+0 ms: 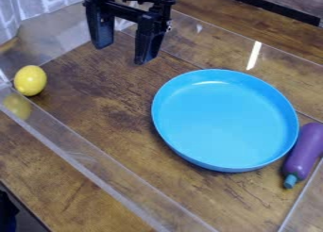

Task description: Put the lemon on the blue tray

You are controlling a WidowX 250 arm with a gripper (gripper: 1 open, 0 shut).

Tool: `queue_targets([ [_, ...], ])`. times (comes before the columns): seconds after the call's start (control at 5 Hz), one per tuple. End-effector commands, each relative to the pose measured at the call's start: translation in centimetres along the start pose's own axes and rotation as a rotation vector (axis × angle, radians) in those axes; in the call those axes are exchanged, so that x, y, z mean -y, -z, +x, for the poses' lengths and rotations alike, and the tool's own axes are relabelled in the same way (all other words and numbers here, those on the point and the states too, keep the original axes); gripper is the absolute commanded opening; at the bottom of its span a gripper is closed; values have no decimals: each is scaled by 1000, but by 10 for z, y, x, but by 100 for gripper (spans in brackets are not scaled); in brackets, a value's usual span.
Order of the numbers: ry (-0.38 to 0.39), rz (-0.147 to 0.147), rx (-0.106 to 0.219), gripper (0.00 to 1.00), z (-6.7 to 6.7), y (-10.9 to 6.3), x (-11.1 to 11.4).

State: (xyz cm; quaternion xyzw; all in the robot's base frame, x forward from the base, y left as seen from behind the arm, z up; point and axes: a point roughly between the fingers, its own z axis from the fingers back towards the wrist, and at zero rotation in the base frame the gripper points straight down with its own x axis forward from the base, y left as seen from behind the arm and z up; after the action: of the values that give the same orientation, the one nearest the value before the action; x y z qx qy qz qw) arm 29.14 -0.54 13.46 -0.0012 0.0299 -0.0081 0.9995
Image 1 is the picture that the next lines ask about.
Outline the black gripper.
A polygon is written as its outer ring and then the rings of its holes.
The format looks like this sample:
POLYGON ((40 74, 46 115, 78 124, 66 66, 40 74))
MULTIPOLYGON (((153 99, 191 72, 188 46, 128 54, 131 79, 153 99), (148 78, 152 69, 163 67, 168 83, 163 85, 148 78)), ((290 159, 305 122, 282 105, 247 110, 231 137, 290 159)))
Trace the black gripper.
POLYGON ((115 43, 115 24, 120 17, 139 23, 135 62, 139 65, 149 62, 160 53, 175 4, 176 0, 84 0, 96 48, 115 43))

